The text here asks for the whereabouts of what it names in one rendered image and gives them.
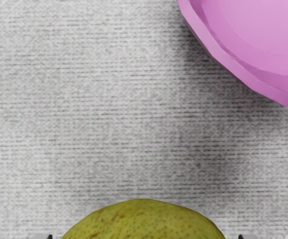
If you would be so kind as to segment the green speckled pear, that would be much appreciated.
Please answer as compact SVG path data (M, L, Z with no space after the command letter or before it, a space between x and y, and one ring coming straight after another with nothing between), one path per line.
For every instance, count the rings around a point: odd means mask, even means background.
M61 239L226 239L204 215L153 199L132 199L92 212Z

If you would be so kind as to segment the pink plate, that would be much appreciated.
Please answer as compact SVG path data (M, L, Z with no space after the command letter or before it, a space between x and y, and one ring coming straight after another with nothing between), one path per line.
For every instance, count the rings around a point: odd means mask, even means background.
M288 0L177 0L207 53L251 90L288 107Z

